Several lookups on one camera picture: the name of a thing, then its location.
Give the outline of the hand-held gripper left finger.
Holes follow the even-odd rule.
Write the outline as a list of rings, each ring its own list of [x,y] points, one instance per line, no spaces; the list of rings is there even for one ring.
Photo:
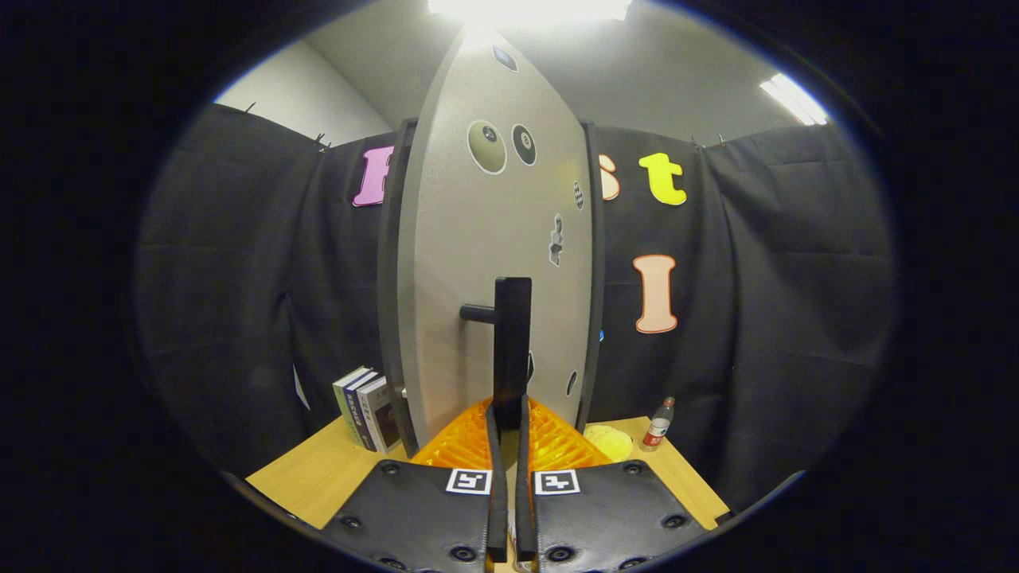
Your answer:
[[[411,460],[379,461],[322,529],[396,572],[490,572],[507,559],[509,502],[491,399]]]

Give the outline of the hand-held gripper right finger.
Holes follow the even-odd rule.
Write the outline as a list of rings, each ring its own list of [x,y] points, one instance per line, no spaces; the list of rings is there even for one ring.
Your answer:
[[[608,460],[527,396],[520,431],[517,571],[627,572],[709,533],[651,465]]]

